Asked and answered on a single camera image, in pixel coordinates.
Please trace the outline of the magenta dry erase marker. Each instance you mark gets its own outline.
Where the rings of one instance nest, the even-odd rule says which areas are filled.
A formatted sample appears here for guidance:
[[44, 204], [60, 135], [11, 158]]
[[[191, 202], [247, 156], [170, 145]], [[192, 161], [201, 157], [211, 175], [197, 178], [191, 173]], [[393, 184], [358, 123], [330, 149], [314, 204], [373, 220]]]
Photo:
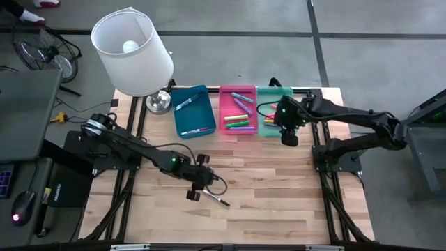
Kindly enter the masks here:
[[186, 131], [186, 132], [182, 132], [180, 135], [191, 135], [191, 134], [196, 134], [199, 132], [203, 132], [203, 131], [207, 131], [210, 128], [206, 127], [206, 128], [198, 128], [198, 129], [194, 129], [194, 130], [190, 130], [190, 131]]

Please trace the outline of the black metal stand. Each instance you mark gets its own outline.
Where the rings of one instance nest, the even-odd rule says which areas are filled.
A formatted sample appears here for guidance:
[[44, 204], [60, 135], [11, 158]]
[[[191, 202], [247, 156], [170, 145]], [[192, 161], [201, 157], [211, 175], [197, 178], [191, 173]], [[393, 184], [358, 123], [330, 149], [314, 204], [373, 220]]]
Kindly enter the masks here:
[[446, 199], [446, 89], [416, 106], [405, 120], [407, 141], [427, 189], [409, 203]]

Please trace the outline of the black dry erase marker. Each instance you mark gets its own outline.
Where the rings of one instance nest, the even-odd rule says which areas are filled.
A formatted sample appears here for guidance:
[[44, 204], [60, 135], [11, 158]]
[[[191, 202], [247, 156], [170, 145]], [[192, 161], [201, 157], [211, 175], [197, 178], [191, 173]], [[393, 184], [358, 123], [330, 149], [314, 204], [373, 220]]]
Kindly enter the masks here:
[[207, 195], [210, 198], [214, 199], [215, 201], [217, 201], [218, 203], [220, 203], [223, 206], [226, 206], [226, 207], [230, 207], [231, 206], [227, 201], [224, 201], [222, 198], [218, 197], [217, 195], [214, 195], [214, 194], [210, 193], [207, 190], [203, 190], [202, 193], [204, 193], [205, 195]]

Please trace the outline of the blue plastic bin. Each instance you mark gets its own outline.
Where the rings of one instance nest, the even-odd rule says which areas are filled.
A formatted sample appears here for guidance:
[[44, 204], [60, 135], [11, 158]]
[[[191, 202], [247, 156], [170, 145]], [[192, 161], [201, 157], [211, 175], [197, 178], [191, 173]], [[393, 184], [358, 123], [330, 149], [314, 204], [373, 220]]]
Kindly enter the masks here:
[[[191, 139], [215, 132], [217, 126], [205, 85], [173, 90], [171, 103], [176, 132], [181, 139]], [[210, 129], [196, 134], [180, 135], [182, 132], [206, 127]]]

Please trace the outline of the dark grey desk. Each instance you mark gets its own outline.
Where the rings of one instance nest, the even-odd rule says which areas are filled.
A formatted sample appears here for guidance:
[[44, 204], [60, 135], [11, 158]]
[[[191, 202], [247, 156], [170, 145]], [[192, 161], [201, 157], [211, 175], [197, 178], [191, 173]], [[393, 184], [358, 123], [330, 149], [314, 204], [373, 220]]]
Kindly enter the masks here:
[[[52, 170], [52, 161], [49, 158], [9, 163], [15, 165], [15, 178], [10, 197], [0, 199], [0, 249], [29, 245], [44, 230], [43, 220], [47, 206], [42, 200]], [[33, 213], [26, 225], [15, 226], [11, 220], [11, 207], [16, 196], [27, 190], [36, 194]]]

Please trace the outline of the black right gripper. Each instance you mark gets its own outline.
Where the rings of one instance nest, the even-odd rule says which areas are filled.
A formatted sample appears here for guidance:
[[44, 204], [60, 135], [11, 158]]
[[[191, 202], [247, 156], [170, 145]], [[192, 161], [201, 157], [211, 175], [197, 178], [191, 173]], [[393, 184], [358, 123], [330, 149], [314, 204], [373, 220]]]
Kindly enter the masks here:
[[277, 103], [274, 124], [282, 127], [281, 143], [286, 146], [299, 144], [295, 129], [309, 122], [309, 117], [301, 102], [291, 96], [282, 96]]

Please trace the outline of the teal chunky highlighter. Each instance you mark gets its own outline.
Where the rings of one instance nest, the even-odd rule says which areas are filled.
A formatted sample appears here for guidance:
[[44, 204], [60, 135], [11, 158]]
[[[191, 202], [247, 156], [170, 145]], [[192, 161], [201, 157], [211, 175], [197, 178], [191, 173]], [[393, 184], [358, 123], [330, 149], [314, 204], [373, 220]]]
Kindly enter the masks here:
[[249, 103], [253, 103], [253, 102], [254, 102], [253, 99], [248, 98], [248, 97], [243, 96], [243, 95], [240, 95], [240, 94], [235, 93], [235, 92], [232, 92], [231, 95], [232, 95], [234, 98], [238, 98], [238, 99], [240, 99], [240, 100], [244, 100], [244, 101], [249, 102]]

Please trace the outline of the black computer mouse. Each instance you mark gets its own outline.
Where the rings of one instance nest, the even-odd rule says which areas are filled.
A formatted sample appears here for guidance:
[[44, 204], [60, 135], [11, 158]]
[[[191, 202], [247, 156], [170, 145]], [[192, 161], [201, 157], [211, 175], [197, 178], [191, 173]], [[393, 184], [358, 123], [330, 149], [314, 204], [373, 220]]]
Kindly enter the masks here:
[[15, 226], [24, 226], [31, 219], [36, 194], [30, 190], [16, 196], [11, 207], [11, 220]]

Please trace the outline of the black flat box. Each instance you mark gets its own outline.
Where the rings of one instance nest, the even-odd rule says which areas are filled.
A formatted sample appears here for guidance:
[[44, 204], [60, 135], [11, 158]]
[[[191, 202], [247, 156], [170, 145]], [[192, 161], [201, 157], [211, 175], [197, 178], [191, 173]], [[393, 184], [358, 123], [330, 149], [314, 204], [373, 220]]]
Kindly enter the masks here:
[[80, 131], [70, 131], [63, 145], [64, 150], [85, 158], [102, 154], [99, 148], [99, 142]]

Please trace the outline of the person's foot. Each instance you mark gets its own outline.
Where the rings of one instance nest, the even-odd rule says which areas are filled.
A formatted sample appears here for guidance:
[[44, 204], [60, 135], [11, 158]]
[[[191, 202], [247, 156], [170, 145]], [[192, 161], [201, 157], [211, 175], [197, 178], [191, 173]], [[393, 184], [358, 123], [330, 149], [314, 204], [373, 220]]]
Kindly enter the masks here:
[[60, 0], [33, 0], [36, 8], [57, 8], [61, 5]]
[[20, 5], [16, 0], [0, 0], [0, 8], [4, 8], [9, 13], [23, 22], [28, 22], [36, 25], [45, 25], [45, 19]]

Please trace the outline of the pink plastic bin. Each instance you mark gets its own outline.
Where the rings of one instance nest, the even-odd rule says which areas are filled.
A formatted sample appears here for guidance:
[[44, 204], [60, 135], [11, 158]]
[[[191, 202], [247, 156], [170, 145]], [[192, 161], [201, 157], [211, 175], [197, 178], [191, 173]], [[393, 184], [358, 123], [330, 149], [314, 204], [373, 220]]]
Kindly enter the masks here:
[[[252, 111], [252, 115], [248, 115], [248, 119], [241, 119], [235, 121], [224, 121], [225, 116], [237, 116], [247, 114], [243, 109], [241, 109], [234, 102], [234, 97], [231, 95], [232, 92], [238, 93], [240, 95], [246, 96], [254, 100], [253, 103], [246, 102], [244, 100], [240, 100], [244, 105], [249, 107]], [[219, 131], [223, 135], [255, 135], [258, 132], [258, 116], [256, 113], [256, 87], [252, 85], [241, 85], [241, 86], [232, 86], [225, 85], [221, 86], [219, 90]], [[226, 124], [228, 123], [236, 123], [240, 121], [250, 121], [249, 125], [244, 126], [254, 126], [255, 130], [253, 131], [233, 131], [226, 128]]]

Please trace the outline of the black keyboard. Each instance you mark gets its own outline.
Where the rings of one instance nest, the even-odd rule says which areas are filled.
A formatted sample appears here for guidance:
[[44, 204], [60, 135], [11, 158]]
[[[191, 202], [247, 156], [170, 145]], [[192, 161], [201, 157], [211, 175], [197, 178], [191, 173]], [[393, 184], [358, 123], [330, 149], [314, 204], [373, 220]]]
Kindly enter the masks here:
[[0, 163], [0, 199], [10, 197], [15, 178], [15, 165], [13, 163]]

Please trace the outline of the white shade table lamp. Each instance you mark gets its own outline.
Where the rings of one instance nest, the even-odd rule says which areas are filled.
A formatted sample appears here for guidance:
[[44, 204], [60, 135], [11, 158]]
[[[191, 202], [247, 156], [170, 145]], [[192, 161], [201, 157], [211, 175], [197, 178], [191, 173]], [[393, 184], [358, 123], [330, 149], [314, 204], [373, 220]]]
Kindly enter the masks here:
[[171, 96], [163, 88], [174, 63], [149, 16], [132, 7], [110, 13], [93, 27], [91, 42], [116, 90], [147, 97], [153, 114], [170, 110]]

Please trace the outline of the aqua plastic bin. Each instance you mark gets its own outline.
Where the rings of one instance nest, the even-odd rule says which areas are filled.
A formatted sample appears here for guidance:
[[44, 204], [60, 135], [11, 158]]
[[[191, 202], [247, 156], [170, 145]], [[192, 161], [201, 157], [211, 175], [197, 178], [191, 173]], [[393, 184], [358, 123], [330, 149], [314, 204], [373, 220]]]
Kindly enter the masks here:
[[276, 105], [277, 101], [283, 96], [292, 96], [293, 90], [291, 87], [257, 87], [256, 88], [256, 98], [257, 104], [267, 103], [267, 105], [262, 105], [259, 107], [260, 114], [258, 114], [258, 134], [261, 137], [280, 137], [280, 128], [269, 129], [266, 128], [264, 124], [265, 116], [268, 114], [275, 113], [275, 109], [271, 105]]

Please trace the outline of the black equipment case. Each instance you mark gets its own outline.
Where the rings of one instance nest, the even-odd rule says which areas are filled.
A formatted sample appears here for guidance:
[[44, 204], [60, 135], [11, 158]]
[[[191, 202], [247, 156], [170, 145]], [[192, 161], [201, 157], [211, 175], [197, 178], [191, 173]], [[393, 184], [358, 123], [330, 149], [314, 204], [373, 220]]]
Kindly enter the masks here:
[[81, 208], [88, 199], [92, 181], [92, 172], [79, 173], [69, 167], [55, 164], [49, 180], [51, 192], [48, 206]]

